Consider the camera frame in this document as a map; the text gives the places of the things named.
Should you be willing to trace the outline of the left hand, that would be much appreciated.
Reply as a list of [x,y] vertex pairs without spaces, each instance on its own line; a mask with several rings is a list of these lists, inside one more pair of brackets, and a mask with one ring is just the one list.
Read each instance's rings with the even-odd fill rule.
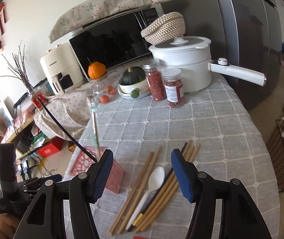
[[13,239],[20,219],[12,214],[0,214],[0,238]]

